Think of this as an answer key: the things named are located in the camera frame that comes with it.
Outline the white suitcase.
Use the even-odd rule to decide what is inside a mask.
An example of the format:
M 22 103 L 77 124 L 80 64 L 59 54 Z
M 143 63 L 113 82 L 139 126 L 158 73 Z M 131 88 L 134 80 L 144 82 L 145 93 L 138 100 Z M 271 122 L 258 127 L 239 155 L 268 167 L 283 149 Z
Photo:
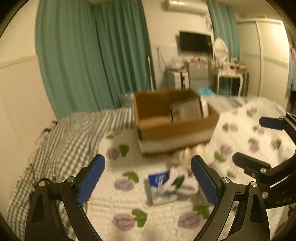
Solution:
M 189 75 L 187 72 L 171 71 L 166 73 L 166 86 L 174 89 L 188 89 Z

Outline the black wall television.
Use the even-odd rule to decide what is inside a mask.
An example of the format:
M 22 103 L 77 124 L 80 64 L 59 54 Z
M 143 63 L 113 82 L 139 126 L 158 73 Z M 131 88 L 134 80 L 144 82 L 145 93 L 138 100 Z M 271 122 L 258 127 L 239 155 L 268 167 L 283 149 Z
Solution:
M 212 51 L 212 41 L 210 35 L 194 32 L 179 32 L 181 51 L 210 53 Z

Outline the blue white tissue pack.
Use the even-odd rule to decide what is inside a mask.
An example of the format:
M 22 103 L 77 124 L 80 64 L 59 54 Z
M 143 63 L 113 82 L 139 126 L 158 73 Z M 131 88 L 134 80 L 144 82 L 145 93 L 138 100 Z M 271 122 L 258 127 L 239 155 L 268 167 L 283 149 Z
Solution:
M 178 174 L 174 168 L 156 174 L 148 175 L 149 182 L 149 200 L 152 205 L 167 204 L 178 199 L 176 188 L 180 188 L 184 181 L 184 176 L 177 177 Z

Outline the white plush toy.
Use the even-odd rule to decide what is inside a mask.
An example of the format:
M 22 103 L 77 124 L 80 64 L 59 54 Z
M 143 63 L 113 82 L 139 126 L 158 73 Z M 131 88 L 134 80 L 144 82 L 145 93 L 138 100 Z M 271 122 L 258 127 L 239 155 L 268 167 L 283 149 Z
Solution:
M 206 158 L 208 147 L 205 144 L 199 144 L 192 148 L 185 148 L 175 153 L 174 169 L 178 174 L 177 177 L 184 176 L 180 188 L 176 188 L 175 192 L 178 195 L 191 196 L 198 192 L 199 184 L 191 170 L 191 159 L 194 156 Z

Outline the clear plastic bag pile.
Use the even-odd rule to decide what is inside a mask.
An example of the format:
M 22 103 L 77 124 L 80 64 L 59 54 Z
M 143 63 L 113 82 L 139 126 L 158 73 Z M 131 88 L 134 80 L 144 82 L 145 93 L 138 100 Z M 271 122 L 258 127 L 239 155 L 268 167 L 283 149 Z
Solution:
M 174 71 L 179 71 L 185 66 L 184 60 L 182 58 L 173 58 L 170 62 L 170 67 Z

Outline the oval white vanity mirror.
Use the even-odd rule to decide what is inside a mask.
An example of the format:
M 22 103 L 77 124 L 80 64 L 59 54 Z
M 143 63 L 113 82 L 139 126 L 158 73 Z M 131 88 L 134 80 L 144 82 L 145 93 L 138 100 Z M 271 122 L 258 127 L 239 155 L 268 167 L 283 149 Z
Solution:
M 217 38 L 213 45 L 213 56 L 215 61 L 223 62 L 227 60 L 228 49 L 222 38 Z

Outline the white dressing table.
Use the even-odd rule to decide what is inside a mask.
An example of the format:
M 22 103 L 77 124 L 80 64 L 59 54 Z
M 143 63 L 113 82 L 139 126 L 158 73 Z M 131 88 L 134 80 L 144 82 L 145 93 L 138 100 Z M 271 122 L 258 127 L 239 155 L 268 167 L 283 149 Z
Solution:
M 246 96 L 248 91 L 247 71 L 237 68 L 218 68 L 213 63 L 208 64 L 209 88 L 217 95 L 222 95 L 228 90 L 228 95 Z

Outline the white flat mop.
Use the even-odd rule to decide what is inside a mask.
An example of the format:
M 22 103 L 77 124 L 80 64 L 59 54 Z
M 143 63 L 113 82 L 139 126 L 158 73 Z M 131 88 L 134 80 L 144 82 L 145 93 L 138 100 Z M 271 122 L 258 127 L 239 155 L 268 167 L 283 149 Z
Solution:
M 150 74 L 150 82 L 151 82 L 151 90 L 155 90 L 155 76 L 154 76 L 154 66 L 152 62 L 151 56 L 148 56 L 149 63 L 149 74 Z

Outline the brown cardboard box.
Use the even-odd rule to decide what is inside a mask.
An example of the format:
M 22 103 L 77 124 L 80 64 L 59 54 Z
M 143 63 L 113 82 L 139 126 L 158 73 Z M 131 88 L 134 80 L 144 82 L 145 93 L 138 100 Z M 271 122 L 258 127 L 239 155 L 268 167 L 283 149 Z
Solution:
M 204 130 L 214 129 L 219 114 L 211 106 L 206 118 L 173 120 L 171 106 L 177 102 L 198 97 L 191 89 L 167 88 L 158 91 L 134 94 L 135 128 L 141 141 L 164 140 Z

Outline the white air conditioner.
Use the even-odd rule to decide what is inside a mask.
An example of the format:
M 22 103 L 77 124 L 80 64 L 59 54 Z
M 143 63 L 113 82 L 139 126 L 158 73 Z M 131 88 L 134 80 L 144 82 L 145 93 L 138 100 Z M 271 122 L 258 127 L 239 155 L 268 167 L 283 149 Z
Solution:
M 205 14 L 208 11 L 205 1 L 165 1 L 169 11 L 184 11 L 190 13 Z

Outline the checkered grey white bedsheet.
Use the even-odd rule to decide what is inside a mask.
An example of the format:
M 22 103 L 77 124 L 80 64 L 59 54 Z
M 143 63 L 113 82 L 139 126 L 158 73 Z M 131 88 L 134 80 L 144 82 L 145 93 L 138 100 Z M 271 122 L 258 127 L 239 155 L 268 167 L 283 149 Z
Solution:
M 102 154 L 104 172 L 83 209 L 103 240 L 192 240 L 213 205 L 201 194 L 152 205 L 148 175 L 168 170 L 178 151 L 144 155 L 133 125 L 131 108 L 74 113 L 52 125 L 10 199 L 8 223 L 15 234 L 24 240 L 34 182 L 62 182 Z

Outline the small teal window curtain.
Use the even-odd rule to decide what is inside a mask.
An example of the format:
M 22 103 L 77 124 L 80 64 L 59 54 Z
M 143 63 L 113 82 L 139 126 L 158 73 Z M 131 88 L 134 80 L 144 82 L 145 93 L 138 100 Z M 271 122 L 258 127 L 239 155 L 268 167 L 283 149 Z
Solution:
M 218 1 L 206 1 L 215 39 L 221 38 L 228 47 L 229 56 L 241 60 L 238 24 L 233 7 Z

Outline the silver mini fridge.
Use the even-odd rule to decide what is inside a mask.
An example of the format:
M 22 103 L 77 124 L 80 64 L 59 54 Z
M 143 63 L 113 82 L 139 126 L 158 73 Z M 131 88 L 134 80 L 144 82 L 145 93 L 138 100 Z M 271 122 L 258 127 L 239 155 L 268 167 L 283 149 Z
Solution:
M 208 65 L 201 62 L 188 63 L 189 86 L 193 90 L 208 86 Z

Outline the white louvered wardrobe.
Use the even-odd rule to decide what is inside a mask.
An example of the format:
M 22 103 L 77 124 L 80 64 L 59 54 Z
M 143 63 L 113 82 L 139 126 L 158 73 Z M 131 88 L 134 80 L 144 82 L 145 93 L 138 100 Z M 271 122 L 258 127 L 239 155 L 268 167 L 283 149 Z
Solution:
M 242 61 L 249 73 L 248 95 L 284 102 L 289 73 L 289 44 L 284 25 L 273 19 L 238 22 Z

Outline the large teal curtain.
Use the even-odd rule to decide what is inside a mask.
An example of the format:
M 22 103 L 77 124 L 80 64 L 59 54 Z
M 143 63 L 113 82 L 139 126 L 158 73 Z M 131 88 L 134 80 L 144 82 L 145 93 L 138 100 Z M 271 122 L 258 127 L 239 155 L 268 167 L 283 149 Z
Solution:
M 57 118 L 117 108 L 125 94 L 151 90 L 142 1 L 40 1 L 35 45 Z

